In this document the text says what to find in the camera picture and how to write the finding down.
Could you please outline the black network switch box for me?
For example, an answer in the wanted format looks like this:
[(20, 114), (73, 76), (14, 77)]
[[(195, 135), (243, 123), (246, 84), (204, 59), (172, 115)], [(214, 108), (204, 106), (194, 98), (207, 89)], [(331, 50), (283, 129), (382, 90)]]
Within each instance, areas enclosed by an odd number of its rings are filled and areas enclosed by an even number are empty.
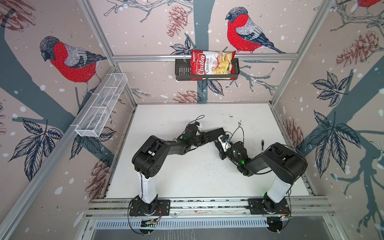
[(225, 131), (223, 128), (219, 128), (219, 129), (215, 129), (215, 130), (211, 130), (211, 131), (208, 131), (207, 132), (207, 138), (208, 138), (208, 142), (214, 142), (216, 141), (220, 136), (223, 136), (225, 135)]

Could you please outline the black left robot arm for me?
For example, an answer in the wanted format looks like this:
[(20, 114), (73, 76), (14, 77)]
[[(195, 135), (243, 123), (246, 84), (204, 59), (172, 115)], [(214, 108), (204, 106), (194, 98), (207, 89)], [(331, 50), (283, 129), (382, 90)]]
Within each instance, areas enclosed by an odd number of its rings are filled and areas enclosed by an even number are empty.
[(172, 141), (150, 136), (134, 154), (132, 163), (141, 181), (141, 192), (138, 195), (139, 204), (152, 213), (158, 200), (155, 186), (155, 175), (159, 173), (165, 159), (169, 155), (185, 155), (197, 148), (211, 143), (224, 135), (223, 128), (202, 132), (200, 123), (188, 124), (183, 133)]

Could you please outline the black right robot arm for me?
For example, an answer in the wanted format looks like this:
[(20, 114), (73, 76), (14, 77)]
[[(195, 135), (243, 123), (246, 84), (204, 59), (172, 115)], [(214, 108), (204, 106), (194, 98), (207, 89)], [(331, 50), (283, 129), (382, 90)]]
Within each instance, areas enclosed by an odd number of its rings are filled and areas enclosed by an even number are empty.
[(237, 166), (238, 171), (246, 177), (264, 175), (264, 169), (269, 168), (276, 177), (271, 187), (264, 194), (262, 204), (256, 207), (269, 214), (275, 214), (286, 204), (285, 197), (294, 183), (305, 173), (308, 162), (285, 145), (275, 143), (259, 155), (249, 158), (244, 143), (230, 144), (215, 141), (222, 160), (229, 159)]

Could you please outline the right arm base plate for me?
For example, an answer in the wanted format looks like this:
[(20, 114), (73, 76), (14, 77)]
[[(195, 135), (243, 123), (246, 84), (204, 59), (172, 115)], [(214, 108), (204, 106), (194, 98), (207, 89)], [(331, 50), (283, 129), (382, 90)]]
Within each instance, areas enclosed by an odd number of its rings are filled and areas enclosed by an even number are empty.
[(250, 210), (251, 215), (291, 214), (291, 210), (286, 199), (283, 199), (279, 203), (262, 198), (248, 199), (247, 209)]

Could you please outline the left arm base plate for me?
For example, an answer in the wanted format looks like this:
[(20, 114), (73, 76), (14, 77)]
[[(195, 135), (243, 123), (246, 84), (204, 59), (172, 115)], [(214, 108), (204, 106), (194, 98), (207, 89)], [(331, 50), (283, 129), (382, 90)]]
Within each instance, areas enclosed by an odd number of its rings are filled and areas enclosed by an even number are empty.
[(158, 200), (157, 198), (155, 198), (150, 204), (147, 204), (137, 197), (132, 199), (130, 202), (129, 216), (169, 216), (170, 208), (170, 200)]

